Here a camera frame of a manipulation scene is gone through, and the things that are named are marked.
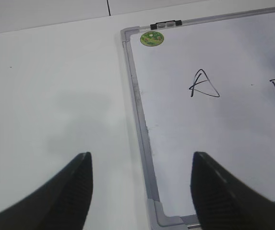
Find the whiteboard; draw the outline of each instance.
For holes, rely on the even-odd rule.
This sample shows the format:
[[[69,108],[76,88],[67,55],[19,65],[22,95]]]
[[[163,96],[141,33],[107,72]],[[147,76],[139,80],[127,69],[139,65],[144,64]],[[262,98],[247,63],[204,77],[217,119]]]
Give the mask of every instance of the whiteboard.
[[[166,216],[195,214],[195,151],[275,201],[275,13],[160,32],[131,47]]]

